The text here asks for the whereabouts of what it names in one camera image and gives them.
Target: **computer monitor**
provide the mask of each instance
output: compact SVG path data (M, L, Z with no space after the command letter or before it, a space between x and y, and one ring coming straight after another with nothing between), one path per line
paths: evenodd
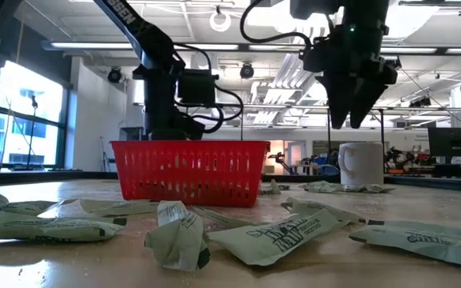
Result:
M461 128L428 128L428 140L431 156L461 156Z

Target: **mug handle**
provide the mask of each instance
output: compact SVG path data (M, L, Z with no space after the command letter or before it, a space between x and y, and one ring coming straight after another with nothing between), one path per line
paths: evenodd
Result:
M342 149L339 150L339 157L338 157L338 163L339 163L339 168L341 168L341 170L349 177L349 178L353 178L354 175L353 175L353 172L351 172L350 170L348 170L346 168L346 164L344 164L344 155L346 154L346 151L349 151L349 154L350 156L352 155L353 153L353 149L351 148L348 148L346 146L343 146Z

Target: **red plastic basket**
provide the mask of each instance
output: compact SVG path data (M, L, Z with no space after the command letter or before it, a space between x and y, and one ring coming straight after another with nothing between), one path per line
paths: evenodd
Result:
M257 200L267 143L113 141L111 145L126 200L249 207Z

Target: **white mug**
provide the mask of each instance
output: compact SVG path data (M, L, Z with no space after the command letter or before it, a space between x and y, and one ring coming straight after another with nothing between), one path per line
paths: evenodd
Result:
M344 143L339 146L341 184L383 184L383 145L378 142Z

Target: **crumpled packet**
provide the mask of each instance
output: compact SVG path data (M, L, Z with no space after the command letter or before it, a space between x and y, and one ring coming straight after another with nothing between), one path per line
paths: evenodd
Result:
M355 193L387 193L395 188L386 188L382 185L343 185L338 183L329 183L326 181L310 182L299 186L311 193L336 193L336 192L355 192Z
M366 223L364 217L358 216L351 212L340 210L338 208L314 201L298 200L295 198L289 197L284 203L281 203L280 206L284 207L286 210L292 214L301 214L301 215L312 215L318 213L319 211L326 209L335 218L339 221L350 221L352 223Z
M202 208L202 207L197 207L193 206L193 210L200 216L204 218L208 218L214 222L217 222L218 224L222 224L226 226L229 229L233 228L238 228L238 227L243 227L243 226L256 226L260 224L255 224L253 222L248 222L240 219L235 219L235 218L230 218L225 215L218 214L214 211Z
M247 265L268 266L303 243L345 226L328 210L301 218L231 230L209 232L207 237Z
M38 218L0 211L0 239L95 242L114 237L124 226L75 218Z
M259 195L280 195L284 190L289 190L288 185L277 184L274 179L271 179L270 186L261 186L259 189Z
M15 214L37 216L49 210L55 204L57 203L51 201L25 201L10 203L5 196L0 194L0 211Z
M182 202L161 201L158 224L158 228L147 232L145 247L152 249L159 265L174 270L196 271L209 262L210 252L202 239L202 219L188 211Z
M461 229L420 222L369 221L350 234L352 240L397 247L426 257L461 265Z
M106 201L91 199L70 199L62 202L62 205L79 201L79 205L87 213L98 216L117 216L155 213L158 209L159 202L149 200L138 201Z

